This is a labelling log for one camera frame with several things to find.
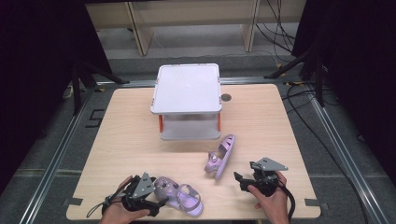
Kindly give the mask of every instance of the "handheld controller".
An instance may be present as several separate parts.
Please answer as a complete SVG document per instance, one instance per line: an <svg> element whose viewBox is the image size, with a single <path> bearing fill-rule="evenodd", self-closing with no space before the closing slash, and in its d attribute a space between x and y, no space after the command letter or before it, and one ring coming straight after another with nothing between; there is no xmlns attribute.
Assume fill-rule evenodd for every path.
<svg viewBox="0 0 396 224"><path fill-rule="evenodd" d="M149 177L147 173L144 173L142 178L139 175L136 175L132 178L128 183L126 183L123 187L119 188L118 191L122 190L129 184L129 186L125 189L122 194L110 195L105 198L105 202L102 207L102 214L106 211L106 209L112 204L115 196L121 196L122 205L126 210L133 212L141 209L148 209L150 211L149 216L156 217L160 208L166 204L168 198L159 201L158 203L147 201L146 198L150 195L151 192L155 190L154 188L154 180L155 177Z"/></svg>
<svg viewBox="0 0 396 224"><path fill-rule="evenodd" d="M288 170L287 166L266 157L257 162L251 161L250 168L254 170L254 179L245 179L237 172L233 172L235 180L239 182L242 191L249 192L248 186L252 185L266 197L271 196L278 186L276 171Z"/></svg>

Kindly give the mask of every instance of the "gray carpet floor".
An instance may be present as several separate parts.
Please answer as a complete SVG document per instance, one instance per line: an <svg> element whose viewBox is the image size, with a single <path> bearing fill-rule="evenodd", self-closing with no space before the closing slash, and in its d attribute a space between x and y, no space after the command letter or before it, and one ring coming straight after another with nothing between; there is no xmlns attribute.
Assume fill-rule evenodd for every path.
<svg viewBox="0 0 396 224"><path fill-rule="evenodd" d="M158 68L162 64L170 63L218 63L221 77L262 77L274 72L271 57L199 57L181 59L137 59L110 60L113 72L127 80L154 80ZM275 83L279 94L286 97L290 86L287 81L298 80L299 67L291 70L285 77L279 79L262 79L262 82ZM331 91L331 86L324 92L325 108L331 116L332 122L342 136L349 152L361 168L364 177L370 184L378 202L383 208L390 223L396 223L396 189L387 175L376 161L368 146L360 141L356 129L348 113L338 102ZM71 221L65 216L67 206L64 201L73 196L78 179L90 153L93 140L98 128L87 126L96 124L97 120L90 120L92 112L104 109L111 99L114 89L95 91L87 103L73 139L62 158L62 162L54 177L49 191L42 202L34 223L97 223L91 221ZM294 87L292 93L306 91L306 86ZM301 94L290 98L298 107L298 112L325 143L325 146L339 161L332 141L323 128L318 114L312 105L310 95ZM334 164L328 151L319 140L306 128L296 112L292 110L288 100L284 100L288 111L291 127L303 155L304 163L310 176L314 191L321 204L321 215L315 219L294 219L292 223L364 223L358 195L349 186L346 178ZM53 116L51 123L44 130L43 136L36 140L19 171L9 182L7 189L0 198L0 223L19 223L23 213L32 198L44 171L49 166L55 150L59 146L65 130L72 119L74 110L73 98L65 99ZM96 118L101 118L105 112L95 112ZM374 223L367 214L369 223Z"/></svg>

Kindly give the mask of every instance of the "white box lid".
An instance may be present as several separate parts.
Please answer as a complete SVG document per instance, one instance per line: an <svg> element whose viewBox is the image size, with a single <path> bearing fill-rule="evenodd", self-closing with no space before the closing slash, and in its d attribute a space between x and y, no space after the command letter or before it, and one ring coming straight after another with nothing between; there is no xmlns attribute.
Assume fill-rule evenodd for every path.
<svg viewBox="0 0 396 224"><path fill-rule="evenodd" d="M220 97L217 64L163 65L150 109L157 115L219 113Z"/></svg>

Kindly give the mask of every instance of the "shoe strap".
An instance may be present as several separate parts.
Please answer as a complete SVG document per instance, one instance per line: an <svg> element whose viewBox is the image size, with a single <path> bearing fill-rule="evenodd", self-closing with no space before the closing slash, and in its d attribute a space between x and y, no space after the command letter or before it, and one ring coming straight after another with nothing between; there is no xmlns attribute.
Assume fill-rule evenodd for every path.
<svg viewBox="0 0 396 224"><path fill-rule="evenodd" d="M186 207L184 205L184 203L180 200L180 195L186 194L186 192L183 190L184 187L186 187L189 190L189 196L191 196L194 199L198 199L197 203L194 206L192 206L192 207ZM190 211L194 210L201 203L201 195L198 193L198 191L193 189L192 186L187 185L187 184L181 184L178 187L177 192L176 192L176 198L177 198L177 202L178 202L178 204L180 206L180 209L182 209L183 211L186 211L186 212L190 212Z"/></svg>

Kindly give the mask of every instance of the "floor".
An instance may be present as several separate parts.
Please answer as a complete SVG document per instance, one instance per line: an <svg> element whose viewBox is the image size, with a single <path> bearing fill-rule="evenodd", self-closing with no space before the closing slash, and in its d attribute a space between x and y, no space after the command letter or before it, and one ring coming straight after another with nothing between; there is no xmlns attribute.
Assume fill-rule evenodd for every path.
<svg viewBox="0 0 396 224"><path fill-rule="evenodd" d="M267 26L276 28L275 24ZM274 37L265 27L260 27ZM284 24L284 28L289 35L295 35L298 24ZM290 86L285 83L298 79L300 65L283 79L264 80L262 76L275 72L278 64L287 64L293 57L286 50L274 47L258 29L253 51L245 52L238 25L159 27L144 57L138 54L133 34L127 29L100 30L97 34L113 72L132 80L132 86L152 85L158 64L213 61L229 66L220 74L222 84L275 83L285 99L284 106L322 210L318 218L294 219L293 223L364 223L363 212L368 223L396 223L396 189L370 148L358 137L359 130L332 93L331 85L325 87L323 109L317 107L311 94L287 97ZM283 38L278 36L276 41L283 43ZM78 118L73 116L73 100L67 97L69 91L65 90L64 103L1 195L0 223L96 223L68 220L65 212L98 130L92 126L97 124L96 118L103 117L114 91L107 80L101 77L97 80L103 88L83 90L88 100L84 101L83 112ZM309 85L293 87L290 95L309 91L309 88ZM326 115L331 118L341 140L330 138L332 130L324 126ZM349 185L337 164L347 173L350 166L358 168L353 174L361 174L361 177L351 176L351 179L363 181L361 186L357 185L359 194ZM358 195L371 197L363 200L364 209L361 209Z"/></svg>

